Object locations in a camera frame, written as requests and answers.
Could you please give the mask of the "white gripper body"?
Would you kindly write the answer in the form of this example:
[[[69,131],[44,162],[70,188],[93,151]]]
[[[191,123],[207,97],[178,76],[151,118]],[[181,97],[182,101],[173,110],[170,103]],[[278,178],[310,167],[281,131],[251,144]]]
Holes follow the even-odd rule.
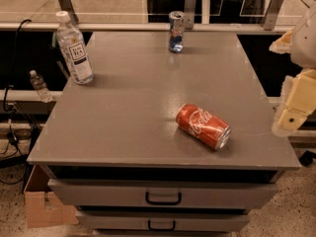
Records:
[[[316,6],[308,9],[296,24],[290,58],[302,68],[316,68]]]

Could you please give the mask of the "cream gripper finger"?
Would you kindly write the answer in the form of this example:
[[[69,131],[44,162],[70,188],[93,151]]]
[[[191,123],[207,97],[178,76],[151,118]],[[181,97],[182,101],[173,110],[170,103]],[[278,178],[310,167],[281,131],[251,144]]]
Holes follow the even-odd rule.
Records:
[[[287,31],[285,34],[283,34],[280,38],[275,40],[270,45],[269,51],[278,53],[278,54],[290,53],[292,35],[293,35],[293,30]]]
[[[286,76],[281,87],[272,133],[289,137],[316,110],[316,70],[303,69],[295,77]]]

